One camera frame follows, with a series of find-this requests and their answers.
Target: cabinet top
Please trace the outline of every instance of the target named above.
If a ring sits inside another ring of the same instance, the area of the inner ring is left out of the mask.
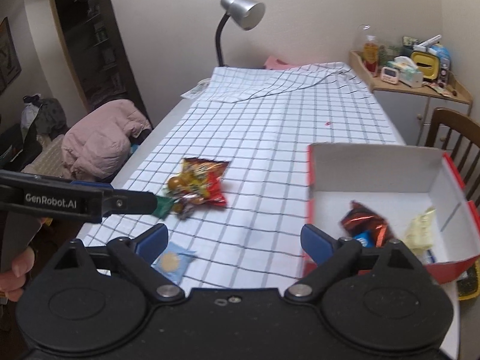
[[[432,88],[427,86],[422,86],[421,88],[411,88],[408,85],[405,85],[402,82],[399,82],[397,85],[389,84],[385,81],[382,81],[379,76],[372,77],[370,72],[365,68],[362,62],[362,57],[358,51],[350,51],[349,54],[349,65],[357,73],[357,76],[360,77],[369,87],[370,92],[373,91],[389,91],[389,92],[400,92],[400,93],[409,93],[410,95],[419,95],[419,96],[429,96],[436,97],[439,99],[456,101],[464,104],[472,104],[473,97],[469,91],[455,78],[455,75],[450,72],[448,83],[452,86],[453,89],[457,91],[457,96],[448,98],[443,97],[442,95],[435,92]]]

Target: desk lamp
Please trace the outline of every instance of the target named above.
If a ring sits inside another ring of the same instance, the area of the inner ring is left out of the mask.
[[[240,28],[250,31],[262,20],[265,14],[265,4],[253,0],[221,0],[220,4],[225,9],[225,15],[220,20],[215,34],[215,46],[217,48],[218,66],[225,66],[220,46],[220,36],[227,20],[231,17]]]

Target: white tablecloth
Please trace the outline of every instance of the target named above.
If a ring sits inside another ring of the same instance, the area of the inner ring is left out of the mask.
[[[343,63],[286,71],[219,67],[176,126],[123,185],[117,180],[114,186],[161,193],[182,157],[231,161],[222,181],[226,209],[205,205],[185,221],[172,214],[164,221],[170,241],[198,256],[181,286],[187,293],[192,287],[283,292],[301,274],[306,151],[313,142],[403,144],[366,85]],[[136,237],[158,222],[151,215],[113,215],[81,236],[87,246],[103,245]],[[450,340],[447,352],[456,357],[458,330]]]

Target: blue wrapper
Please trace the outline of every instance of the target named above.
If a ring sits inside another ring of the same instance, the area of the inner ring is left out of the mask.
[[[360,241],[364,248],[372,248],[375,246],[369,231],[364,231],[363,233],[357,234],[353,238],[357,241]]]
[[[169,271],[165,272],[161,265],[160,261],[161,258],[164,254],[166,253],[175,253],[177,254],[179,260],[178,260],[178,268],[174,271]],[[174,244],[173,242],[169,242],[167,245],[166,249],[163,251],[162,254],[155,260],[155,262],[152,264],[152,268],[155,269],[156,271],[160,272],[162,275],[164,275],[166,278],[174,282],[175,284],[179,285],[180,282],[182,281],[183,275],[185,274],[188,265],[191,263],[191,261],[195,258],[195,252],[185,249],[184,247],[181,247],[177,244]]]

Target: chair backrest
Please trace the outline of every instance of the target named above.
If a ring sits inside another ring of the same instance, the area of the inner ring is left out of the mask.
[[[438,130],[441,125],[448,127],[442,150],[446,150],[447,147],[449,147],[448,143],[450,142],[452,131],[456,131],[459,134],[450,156],[467,186],[466,198],[471,199],[472,196],[476,194],[477,188],[480,185],[480,174],[477,175],[480,168],[477,168],[480,159],[480,125],[472,118],[460,112],[448,108],[435,108],[431,117],[431,125],[425,146],[433,147],[435,145]],[[477,207],[479,204],[480,195],[475,201]]]

